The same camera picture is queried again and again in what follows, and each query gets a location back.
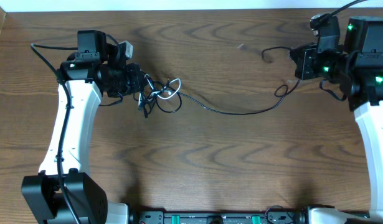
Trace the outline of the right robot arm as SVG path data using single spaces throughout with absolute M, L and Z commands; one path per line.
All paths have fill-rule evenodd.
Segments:
M 322 78 L 338 84 L 361 132 L 369 171 L 371 206 L 367 217 L 332 206 L 307 206 L 294 223 L 383 223 L 383 18 L 349 19 L 339 43 L 338 18 L 318 14 L 310 27 L 318 40 L 290 50 L 300 80 Z

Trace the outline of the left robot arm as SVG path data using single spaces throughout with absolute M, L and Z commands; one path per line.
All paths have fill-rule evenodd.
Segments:
M 144 89 L 133 63 L 133 47 L 97 30 L 80 30 L 77 46 L 54 69 L 59 105 L 47 154 L 36 175 L 23 178 L 21 191 L 38 223 L 136 223 L 127 204 L 111 202 L 90 177 L 93 122 L 102 97 L 114 105 Z

